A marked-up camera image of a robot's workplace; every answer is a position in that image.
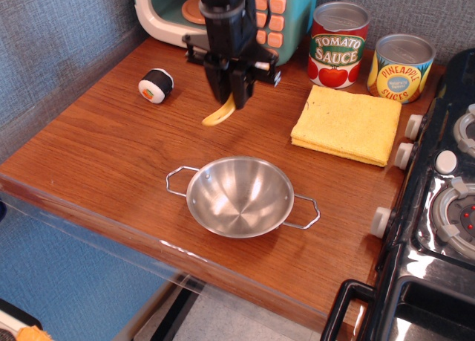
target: metal bowl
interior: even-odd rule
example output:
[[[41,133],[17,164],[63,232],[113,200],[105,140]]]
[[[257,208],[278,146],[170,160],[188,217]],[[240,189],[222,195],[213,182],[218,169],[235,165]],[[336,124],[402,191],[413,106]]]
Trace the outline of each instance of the metal bowl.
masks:
[[[170,189],[170,177],[182,169],[197,173],[186,194]],[[190,213],[207,230],[231,238],[263,235],[281,224],[307,229],[319,218],[316,201],[294,194],[288,177],[256,157],[225,157],[202,169],[181,166],[166,177],[167,191],[186,197]],[[285,222],[294,197],[312,201],[317,217],[306,226]]]

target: wooden countertop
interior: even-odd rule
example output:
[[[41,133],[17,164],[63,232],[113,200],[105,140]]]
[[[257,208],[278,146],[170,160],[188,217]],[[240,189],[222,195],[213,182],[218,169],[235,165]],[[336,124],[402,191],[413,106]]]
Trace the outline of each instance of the wooden countertop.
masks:
[[[201,120],[219,105],[203,67],[187,63],[185,49],[147,39],[0,166],[0,188],[321,331],[345,279],[374,284],[381,242],[369,232],[373,214],[396,202],[404,178],[393,166],[397,147],[407,141],[409,116],[427,111],[444,68],[433,67],[422,97],[403,106],[390,163],[380,168],[290,143],[312,87],[307,53],[304,41],[280,67],[276,88],[258,82],[243,110],[206,128]],[[371,60],[366,52],[347,91],[368,94]],[[137,90],[151,68],[174,78],[161,105]],[[182,165],[200,168],[232,155],[281,168],[295,192],[318,202],[320,221],[309,230],[282,226],[244,240],[205,230],[185,198],[166,191],[165,177]],[[185,192],[190,177],[177,176],[174,188]],[[288,221],[309,221],[307,205],[297,200]]]

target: folded yellow towel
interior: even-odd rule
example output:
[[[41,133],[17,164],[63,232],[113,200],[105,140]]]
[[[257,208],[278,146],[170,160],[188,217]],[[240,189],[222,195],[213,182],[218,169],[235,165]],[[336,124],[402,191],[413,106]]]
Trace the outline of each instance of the folded yellow towel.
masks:
[[[386,166],[401,103],[314,85],[292,144],[377,166]]]

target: teal toy appliance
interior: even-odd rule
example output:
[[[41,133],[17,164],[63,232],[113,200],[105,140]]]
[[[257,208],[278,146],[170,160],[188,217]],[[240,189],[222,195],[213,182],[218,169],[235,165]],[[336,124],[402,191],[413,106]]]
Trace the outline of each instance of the teal toy appliance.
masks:
[[[194,0],[135,0],[140,24],[155,39],[185,47],[186,34],[205,33],[203,24],[186,19],[184,5]],[[257,40],[287,62],[312,26],[317,0],[256,0]]]

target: bowl handle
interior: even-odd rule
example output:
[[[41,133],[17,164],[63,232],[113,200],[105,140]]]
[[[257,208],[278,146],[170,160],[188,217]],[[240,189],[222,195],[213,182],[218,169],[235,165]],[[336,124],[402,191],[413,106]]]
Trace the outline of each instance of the bowl handle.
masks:
[[[170,189],[170,178],[177,174],[178,172],[182,171],[183,169],[188,169],[188,170],[193,170],[194,172],[199,171],[198,168],[193,168],[191,166],[181,166],[178,169],[175,169],[173,172],[169,173],[166,175],[166,191],[171,192],[172,194],[183,196],[184,198],[186,197],[186,194],[183,194],[182,192],[174,191]]]
[[[294,194],[294,196],[296,198],[302,198],[304,200],[308,200],[308,201],[313,202],[313,208],[317,212],[317,216],[313,220],[311,220],[311,222],[309,222],[308,225],[306,225],[306,226],[301,226],[299,224],[291,224],[290,222],[287,222],[287,221],[283,222],[282,224],[284,224],[285,226],[298,228],[299,230],[306,230],[306,229],[310,228],[316,221],[318,221],[320,219],[320,210],[318,209],[317,201],[313,198],[308,198],[307,196],[304,196],[304,195]]]

